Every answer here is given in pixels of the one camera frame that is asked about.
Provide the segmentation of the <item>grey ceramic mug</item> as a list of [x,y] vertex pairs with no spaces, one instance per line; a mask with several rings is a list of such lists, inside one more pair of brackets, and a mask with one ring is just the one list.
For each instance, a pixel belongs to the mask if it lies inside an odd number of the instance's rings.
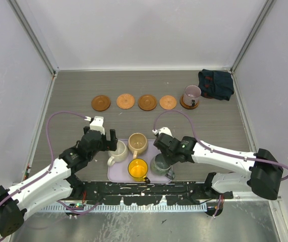
[[153,174],[165,176],[171,180],[175,178],[172,166],[168,165],[162,154],[157,154],[150,162],[150,169]]

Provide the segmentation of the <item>dark wooden coaster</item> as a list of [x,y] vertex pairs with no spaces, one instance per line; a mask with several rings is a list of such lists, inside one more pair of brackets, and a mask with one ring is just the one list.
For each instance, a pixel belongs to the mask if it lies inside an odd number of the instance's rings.
[[144,111],[151,111],[154,110],[157,106],[157,99],[150,94],[142,95],[138,99],[138,106],[140,109]]
[[105,111],[110,107],[110,98],[106,95],[95,96],[91,101],[91,107],[96,111]]
[[181,106],[182,106],[183,108],[185,108],[185,109],[195,109],[195,108],[197,108],[197,107],[199,106],[199,101],[197,101],[197,103],[196,103],[194,106],[188,106],[188,105],[186,105],[186,104],[184,103],[184,95],[182,95],[182,96],[180,97],[180,104],[181,104]]

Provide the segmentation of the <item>light woven coaster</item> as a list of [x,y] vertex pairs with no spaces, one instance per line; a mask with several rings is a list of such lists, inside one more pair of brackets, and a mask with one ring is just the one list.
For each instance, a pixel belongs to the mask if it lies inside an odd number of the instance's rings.
[[171,95],[166,95],[159,100],[159,104],[163,109],[171,110],[176,107],[177,100]]
[[125,93],[121,94],[117,98],[117,106],[121,109],[130,109],[135,104],[135,98],[133,95]]

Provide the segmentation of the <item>purple glass mug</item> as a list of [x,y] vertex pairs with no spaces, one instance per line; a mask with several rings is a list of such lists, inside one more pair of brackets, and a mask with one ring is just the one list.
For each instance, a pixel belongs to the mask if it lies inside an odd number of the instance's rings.
[[200,96],[201,89],[196,85],[189,85],[184,90],[183,102],[185,105],[193,107],[198,103]]

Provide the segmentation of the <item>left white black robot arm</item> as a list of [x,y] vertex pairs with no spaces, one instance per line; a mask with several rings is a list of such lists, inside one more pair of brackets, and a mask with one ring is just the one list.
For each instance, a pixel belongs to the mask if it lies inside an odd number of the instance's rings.
[[27,180],[4,188],[0,186],[0,236],[2,239],[17,231],[41,208],[70,197],[82,197],[84,184],[76,177],[100,151],[114,151],[118,139],[114,129],[110,140],[100,131],[84,128],[76,145],[64,150],[48,167]]

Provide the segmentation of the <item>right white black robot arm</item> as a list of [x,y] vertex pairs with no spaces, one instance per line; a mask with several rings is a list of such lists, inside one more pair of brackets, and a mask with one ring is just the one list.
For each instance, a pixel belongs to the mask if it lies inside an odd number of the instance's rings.
[[267,150],[259,149],[257,153],[240,152],[216,147],[188,136],[178,140],[166,133],[157,134],[153,145],[161,152],[168,167],[178,162],[190,162],[229,170],[228,174],[211,172],[207,175],[203,191],[208,198],[217,199],[233,191],[252,191],[267,200],[276,200],[278,197],[283,168],[276,161],[259,161],[261,155],[272,157]]

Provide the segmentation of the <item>white ceramic mug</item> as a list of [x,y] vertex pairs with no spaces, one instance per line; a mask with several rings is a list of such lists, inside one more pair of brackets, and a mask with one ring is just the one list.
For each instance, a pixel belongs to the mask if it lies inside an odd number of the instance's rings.
[[117,142],[117,149],[115,151],[108,151],[109,159],[108,166],[113,166],[115,163],[122,162],[128,157],[128,148],[123,141]]

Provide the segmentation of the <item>beige ceramic mug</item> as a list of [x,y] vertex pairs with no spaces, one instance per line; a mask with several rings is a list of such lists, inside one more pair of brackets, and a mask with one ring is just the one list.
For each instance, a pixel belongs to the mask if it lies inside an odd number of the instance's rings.
[[133,133],[128,138],[128,149],[133,154],[133,159],[142,155],[148,148],[148,140],[142,133]]

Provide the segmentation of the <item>lilac plastic tray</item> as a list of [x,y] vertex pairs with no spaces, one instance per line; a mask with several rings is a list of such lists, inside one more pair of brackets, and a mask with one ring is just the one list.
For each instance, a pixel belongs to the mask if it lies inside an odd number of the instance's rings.
[[[148,139],[148,148],[147,150],[139,156],[140,159],[143,159],[148,164],[148,173],[147,176],[153,184],[166,184],[171,181],[171,179],[166,176],[160,176],[152,173],[150,169],[150,162],[153,158],[160,154],[160,151],[153,146],[154,140]],[[134,183],[135,181],[128,173],[128,165],[133,160],[133,153],[128,150],[128,157],[122,162],[116,162],[112,166],[108,167],[107,177],[111,182],[115,183]]]

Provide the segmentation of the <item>yellow glass mug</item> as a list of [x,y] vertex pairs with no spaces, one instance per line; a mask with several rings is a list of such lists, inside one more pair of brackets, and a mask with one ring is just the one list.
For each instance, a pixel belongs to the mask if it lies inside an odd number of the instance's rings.
[[147,176],[148,164],[143,159],[133,159],[128,165],[128,173],[136,182],[151,183]]

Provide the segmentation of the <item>dark blue folded cloth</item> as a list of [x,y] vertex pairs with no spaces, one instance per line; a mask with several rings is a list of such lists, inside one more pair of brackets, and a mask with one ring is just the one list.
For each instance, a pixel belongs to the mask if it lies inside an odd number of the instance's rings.
[[234,84],[229,72],[203,69],[198,73],[201,96],[229,101],[234,94]]

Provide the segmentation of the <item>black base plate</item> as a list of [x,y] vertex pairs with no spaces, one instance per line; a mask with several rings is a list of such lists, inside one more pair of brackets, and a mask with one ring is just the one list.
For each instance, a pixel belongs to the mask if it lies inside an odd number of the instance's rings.
[[130,206],[137,204],[157,205],[162,198],[168,206],[172,205],[200,205],[203,200],[217,199],[204,190],[204,185],[194,181],[175,181],[167,184],[144,183],[112,183],[92,181],[85,182],[83,189],[72,192],[70,199],[85,199],[88,204],[97,202],[105,205],[119,205],[123,202]]

